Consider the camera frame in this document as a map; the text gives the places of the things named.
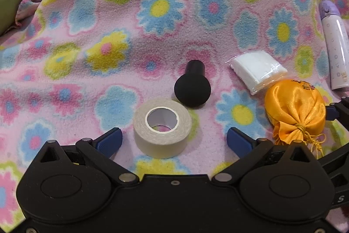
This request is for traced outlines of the orange satin drawstring pouch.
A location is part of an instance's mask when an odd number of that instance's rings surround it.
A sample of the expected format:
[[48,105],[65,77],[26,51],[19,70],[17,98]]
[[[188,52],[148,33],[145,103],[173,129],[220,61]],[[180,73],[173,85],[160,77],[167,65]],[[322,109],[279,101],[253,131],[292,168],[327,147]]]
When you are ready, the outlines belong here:
[[266,115],[273,126],[277,145],[303,142],[316,158],[324,156],[326,108],[319,91],[301,80],[280,80],[264,97]]

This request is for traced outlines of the pink floral fleece blanket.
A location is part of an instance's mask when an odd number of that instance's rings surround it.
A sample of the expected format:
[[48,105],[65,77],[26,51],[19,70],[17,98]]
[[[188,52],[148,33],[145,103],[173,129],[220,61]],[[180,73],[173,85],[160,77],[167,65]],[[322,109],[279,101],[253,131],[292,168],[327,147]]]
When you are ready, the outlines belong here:
[[[62,145],[118,127],[115,160],[138,176],[214,175],[236,161],[232,126],[271,138],[264,96],[251,95],[228,65],[263,50],[292,78],[312,84],[326,104],[330,68],[318,5],[323,0],[23,0],[20,27],[1,37],[1,228],[24,216],[20,178],[48,140]],[[348,21],[348,0],[330,0]],[[134,141],[132,118],[153,98],[173,99],[187,62],[200,60],[211,85],[190,109],[188,145],[154,159]]]

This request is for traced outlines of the white tissue pack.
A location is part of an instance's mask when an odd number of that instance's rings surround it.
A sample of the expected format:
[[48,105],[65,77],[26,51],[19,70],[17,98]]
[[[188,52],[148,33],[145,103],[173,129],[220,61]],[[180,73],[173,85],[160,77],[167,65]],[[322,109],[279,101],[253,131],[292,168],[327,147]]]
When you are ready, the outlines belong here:
[[245,52],[227,61],[230,68],[255,95],[287,75],[288,70],[264,50]]

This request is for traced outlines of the black foam ball attachment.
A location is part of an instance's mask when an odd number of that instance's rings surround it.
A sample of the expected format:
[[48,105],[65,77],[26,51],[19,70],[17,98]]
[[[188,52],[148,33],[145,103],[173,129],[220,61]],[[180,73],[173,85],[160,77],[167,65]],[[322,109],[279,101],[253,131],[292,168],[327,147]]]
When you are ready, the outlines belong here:
[[187,63],[185,73],[175,82],[174,94],[179,102],[190,108],[200,107],[207,102],[211,86],[205,76],[205,65],[200,60]]

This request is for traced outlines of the beige tape roll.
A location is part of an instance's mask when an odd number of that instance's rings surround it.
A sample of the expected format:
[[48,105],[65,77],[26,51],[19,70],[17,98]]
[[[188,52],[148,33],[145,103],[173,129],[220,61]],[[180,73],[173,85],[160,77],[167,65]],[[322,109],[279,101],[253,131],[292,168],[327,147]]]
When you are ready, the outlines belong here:
[[186,148],[192,119],[189,111],[180,103],[157,98],[139,106],[132,126],[135,143],[144,154],[167,159],[177,156]]

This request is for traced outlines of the purple white thermos bottle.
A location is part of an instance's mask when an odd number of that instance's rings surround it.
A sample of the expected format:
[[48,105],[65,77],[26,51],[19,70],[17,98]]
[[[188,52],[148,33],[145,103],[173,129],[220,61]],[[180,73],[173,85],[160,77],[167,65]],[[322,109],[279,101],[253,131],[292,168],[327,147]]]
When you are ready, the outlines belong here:
[[322,1],[319,12],[327,44],[331,89],[348,88],[348,35],[344,21],[331,1]]

